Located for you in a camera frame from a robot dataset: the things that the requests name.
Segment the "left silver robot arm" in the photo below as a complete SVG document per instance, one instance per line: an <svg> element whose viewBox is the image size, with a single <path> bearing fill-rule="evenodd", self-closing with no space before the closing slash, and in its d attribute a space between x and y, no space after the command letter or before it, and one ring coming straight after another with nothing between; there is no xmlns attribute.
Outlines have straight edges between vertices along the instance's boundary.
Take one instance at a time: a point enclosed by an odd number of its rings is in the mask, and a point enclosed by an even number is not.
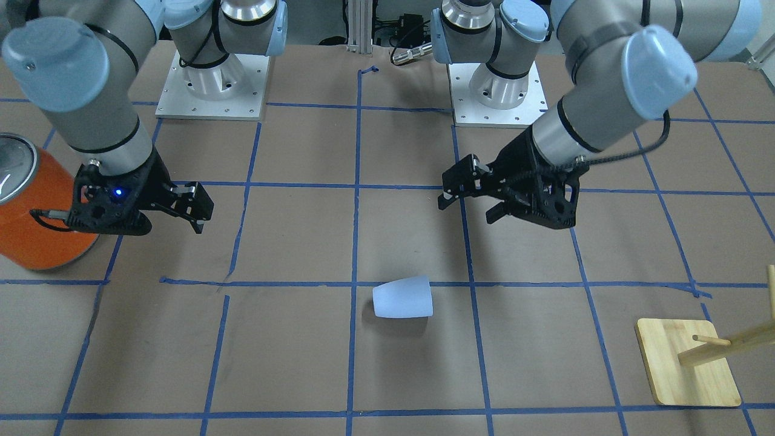
<svg viewBox="0 0 775 436"><path fill-rule="evenodd" d="M629 159L600 157L645 122L662 118L696 86L697 62L740 53L763 19L759 1L444 1L430 35L441 64L476 63L490 105L491 79L525 85L540 44L554 32L573 88L490 163L474 154L442 176L438 207L489 196L487 223L515 216L555 230L573 227L579 178L589 166Z"/></svg>

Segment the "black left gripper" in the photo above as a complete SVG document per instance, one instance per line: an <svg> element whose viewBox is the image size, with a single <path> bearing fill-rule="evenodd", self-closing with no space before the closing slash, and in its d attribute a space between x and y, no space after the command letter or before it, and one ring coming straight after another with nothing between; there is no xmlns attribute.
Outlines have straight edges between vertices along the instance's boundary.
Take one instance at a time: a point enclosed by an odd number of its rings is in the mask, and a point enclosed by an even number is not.
<svg viewBox="0 0 775 436"><path fill-rule="evenodd" d="M438 209L457 199L492 196L500 202L486 212L490 225L506 216L554 230L576 225L579 178L589 171L582 165L558 170L540 155L528 128L509 142L494 161L485 165L469 154L442 174Z"/></svg>

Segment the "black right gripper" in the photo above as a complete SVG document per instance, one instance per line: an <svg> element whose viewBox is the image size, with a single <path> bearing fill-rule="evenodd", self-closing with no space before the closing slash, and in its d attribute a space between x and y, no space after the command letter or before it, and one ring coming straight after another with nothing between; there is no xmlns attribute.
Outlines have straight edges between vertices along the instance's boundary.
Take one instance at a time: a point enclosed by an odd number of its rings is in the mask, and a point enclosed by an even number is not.
<svg viewBox="0 0 775 436"><path fill-rule="evenodd" d="M65 224L89 234L142 236L152 225L144 210L164 211L202 234L215 203L201 182L174 185L157 149L136 170L105 176L95 165L81 165Z"/></svg>

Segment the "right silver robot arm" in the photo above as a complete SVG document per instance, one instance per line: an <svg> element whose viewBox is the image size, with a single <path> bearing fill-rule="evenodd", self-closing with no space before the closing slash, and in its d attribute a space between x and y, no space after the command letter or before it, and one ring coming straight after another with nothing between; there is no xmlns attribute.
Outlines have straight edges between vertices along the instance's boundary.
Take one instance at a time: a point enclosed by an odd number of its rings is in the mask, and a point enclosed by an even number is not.
<svg viewBox="0 0 775 436"><path fill-rule="evenodd" d="M2 58L19 88L81 158L67 210L24 213L51 231L142 236L146 211L200 234L214 204L199 182L176 185L128 98L167 28L200 99L246 86L238 55L282 55L283 1L3 1Z"/></svg>

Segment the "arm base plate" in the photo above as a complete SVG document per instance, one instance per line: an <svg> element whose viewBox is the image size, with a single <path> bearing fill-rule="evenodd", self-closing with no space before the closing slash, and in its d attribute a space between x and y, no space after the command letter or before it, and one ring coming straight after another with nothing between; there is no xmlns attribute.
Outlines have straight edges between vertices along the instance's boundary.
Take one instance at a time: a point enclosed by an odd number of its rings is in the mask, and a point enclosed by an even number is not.
<svg viewBox="0 0 775 436"><path fill-rule="evenodd" d="M181 67L175 54L156 116L200 121L260 121L271 57L232 54L207 69Z"/></svg>
<svg viewBox="0 0 775 436"><path fill-rule="evenodd" d="M496 76L485 64L451 64L447 70L458 127L526 128L549 110L536 63L518 79Z"/></svg>

